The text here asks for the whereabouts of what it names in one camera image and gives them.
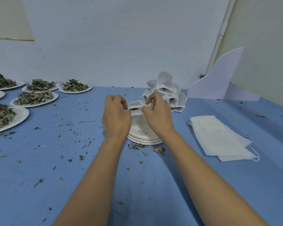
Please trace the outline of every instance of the left hand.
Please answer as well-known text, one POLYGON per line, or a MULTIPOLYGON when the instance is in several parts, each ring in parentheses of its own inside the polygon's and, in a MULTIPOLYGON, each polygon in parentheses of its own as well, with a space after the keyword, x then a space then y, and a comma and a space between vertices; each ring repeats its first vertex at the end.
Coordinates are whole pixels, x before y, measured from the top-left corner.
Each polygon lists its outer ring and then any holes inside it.
POLYGON ((107 95, 102 125, 106 138, 126 139, 131 128, 131 111, 121 95, 107 95))

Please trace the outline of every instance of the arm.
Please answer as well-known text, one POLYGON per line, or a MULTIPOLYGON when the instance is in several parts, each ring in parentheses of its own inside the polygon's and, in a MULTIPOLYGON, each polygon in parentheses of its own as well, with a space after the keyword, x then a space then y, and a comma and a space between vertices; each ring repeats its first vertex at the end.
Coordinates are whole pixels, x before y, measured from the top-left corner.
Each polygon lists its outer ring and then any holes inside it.
POLYGON ((264 225, 251 206, 175 131, 170 106, 158 92, 147 98, 143 113, 151 129, 173 155, 196 209, 206 226, 264 225))
POLYGON ((132 119, 121 103, 128 108, 122 96, 107 96, 102 118, 106 138, 53 226, 107 225, 117 165, 132 119))

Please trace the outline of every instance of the blue tabletop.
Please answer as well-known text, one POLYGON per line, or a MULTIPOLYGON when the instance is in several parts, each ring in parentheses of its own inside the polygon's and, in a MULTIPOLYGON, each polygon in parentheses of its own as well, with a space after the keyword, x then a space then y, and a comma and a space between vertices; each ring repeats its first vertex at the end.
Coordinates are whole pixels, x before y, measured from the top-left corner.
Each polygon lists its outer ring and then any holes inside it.
MULTIPOLYGON (((8 130, 15 131, 8 136, 12 139, 0 137, 0 155, 7 155, 0 158, 0 226, 51 225, 104 139, 101 117, 106 95, 121 94, 131 102, 143 91, 117 87, 94 87, 81 94, 55 91, 56 101, 29 108, 27 120, 8 130), (45 147, 34 149, 38 145, 45 147), (43 182, 33 187, 39 179, 43 182)), ((9 104, 21 89, 6 93, 0 102, 9 104)), ((172 118, 184 139, 269 225, 283 225, 282 106, 266 99, 239 103, 189 98, 185 110, 172 118), (260 161, 220 162, 206 156, 187 125, 190 117, 200 115, 215 115, 249 137, 260 161)), ((153 152, 163 143, 146 148, 148 156, 127 144, 131 141, 126 141, 119 160, 108 225, 203 225, 170 152, 153 152)))

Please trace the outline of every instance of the stack of paper plates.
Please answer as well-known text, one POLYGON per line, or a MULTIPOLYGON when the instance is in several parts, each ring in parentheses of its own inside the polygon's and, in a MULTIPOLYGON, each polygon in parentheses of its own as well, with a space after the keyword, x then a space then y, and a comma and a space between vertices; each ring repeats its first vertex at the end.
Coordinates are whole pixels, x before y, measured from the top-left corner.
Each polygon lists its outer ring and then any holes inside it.
POLYGON ((162 140, 149 127, 144 115, 132 116, 131 129, 127 138, 144 145, 162 143, 162 140))

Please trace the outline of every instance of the hand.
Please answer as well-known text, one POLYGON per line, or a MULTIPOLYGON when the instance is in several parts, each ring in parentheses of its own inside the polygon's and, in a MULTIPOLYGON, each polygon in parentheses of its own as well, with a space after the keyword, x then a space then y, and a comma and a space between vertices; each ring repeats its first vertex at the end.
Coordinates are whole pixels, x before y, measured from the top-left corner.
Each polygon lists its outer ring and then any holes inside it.
POLYGON ((150 128, 159 138, 163 139, 166 134, 175 131, 171 116, 171 107, 164 102, 161 94, 157 91, 147 98, 146 105, 152 100, 151 107, 143 106, 142 111, 150 128))
POLYGON ((131 111, 121 95, 107 95, 102 125, 106 138, 126 139, 131 127, 131 111))

